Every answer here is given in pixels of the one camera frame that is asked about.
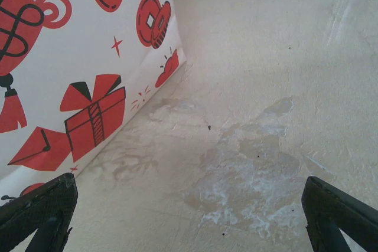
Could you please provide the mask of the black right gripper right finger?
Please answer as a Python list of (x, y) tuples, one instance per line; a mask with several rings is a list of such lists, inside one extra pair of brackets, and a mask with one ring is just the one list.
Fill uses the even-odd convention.
[(378, 210), (310, 176), (301, 197), (314, 252), (351, 252), (347, 234), (366, 252), (378, 252)]

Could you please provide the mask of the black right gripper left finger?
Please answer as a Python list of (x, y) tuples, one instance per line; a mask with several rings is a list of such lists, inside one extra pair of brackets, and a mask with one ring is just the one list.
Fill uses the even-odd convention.
[(18, 197), (3, 195), (0, 205), (0, 252), (11, 252), (29, 235), (24, 252), (63, 252), (78, 190), (72, 173), (64, 173)]

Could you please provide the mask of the white paper bag red prints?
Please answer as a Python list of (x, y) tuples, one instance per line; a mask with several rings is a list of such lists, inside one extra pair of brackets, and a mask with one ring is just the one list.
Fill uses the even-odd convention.
[(79, 174), (184, 60), (173, 0), (0, 0), (0, 207)]

